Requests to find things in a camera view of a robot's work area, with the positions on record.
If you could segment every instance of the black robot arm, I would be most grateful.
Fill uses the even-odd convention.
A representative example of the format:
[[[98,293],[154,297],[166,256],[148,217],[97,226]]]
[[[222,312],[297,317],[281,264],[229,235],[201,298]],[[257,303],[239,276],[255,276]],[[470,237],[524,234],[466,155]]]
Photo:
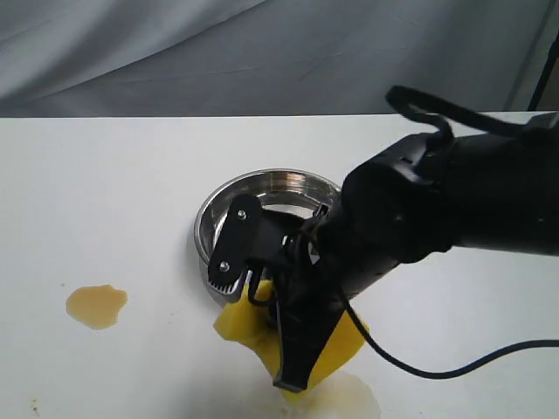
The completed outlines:
[[[320,206],[307,220],[263,209],[255,196],[238,196],[212,253],[212,283],[226,287],[250,278],[249,300],[269,306],[280,342],[278,387],[307,388],[344,311],[385,360],[425,378],[452,378],[503,354],[559,346],[557,340],[521,342],[463,368],[429,373],[391,357],[368,335],[349,300],[399,264],[453,246],[559,254],[557,114],[512,124],[401,86],[387,100],[404,117],[437,131],[409,135],[357,167],[343,182],[339,202]],[[456,138],[447,118],[484,134]],[[258,216],[239,223],[237,206]],[[221,260],[236,261],[235,269],[220,271]],[[263,271],[273,279],[274,295],[257,301]]]

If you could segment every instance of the gray curtain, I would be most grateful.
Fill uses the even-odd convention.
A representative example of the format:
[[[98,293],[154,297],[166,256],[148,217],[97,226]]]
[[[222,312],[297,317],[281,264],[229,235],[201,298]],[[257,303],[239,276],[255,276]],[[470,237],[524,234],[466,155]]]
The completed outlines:
[[[524,110],[555,0],[0,0],[0,115]]]

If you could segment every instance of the white tabletop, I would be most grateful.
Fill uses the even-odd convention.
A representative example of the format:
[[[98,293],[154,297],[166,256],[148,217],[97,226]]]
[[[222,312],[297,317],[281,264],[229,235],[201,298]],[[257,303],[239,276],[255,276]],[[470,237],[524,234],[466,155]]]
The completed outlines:
[[[219,308],[200,280],[194,217],[235,175],[290,167],[341,183],[424,129],[390,115],[0,120],[0,416],[313,416],[285,409],[256,356],[212,329]],[[558,272],[559,258],[456,249],[399,267],[354,303],[387,350],[444,370],[517,340],[559,338]],[[102,284],[128,303],[115,326],[94,331],[65,301]],[[426,381],[364,347],[344,372],[370,387],[383,419],[559,411],[553,349]]]

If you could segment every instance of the liquid spill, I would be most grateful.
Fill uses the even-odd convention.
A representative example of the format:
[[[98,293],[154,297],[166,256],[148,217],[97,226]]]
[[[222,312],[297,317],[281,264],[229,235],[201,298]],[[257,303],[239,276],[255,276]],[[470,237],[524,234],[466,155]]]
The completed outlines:
[[[282,419],[381,418],[380,406],[370,387],[359,377],[343,371],[334,373],[295,405],[285,400],[266,400],[266,397],[254,404],[259,411],[258,417]],[[253,415],[254,413],[257,412],[251,412],[245,417],[256,417]]]
[[[106,329],[118,321],[121,308],[127,303],[126,292],[111,285],[84,286],[66,300],[66,312],[92,329]]]

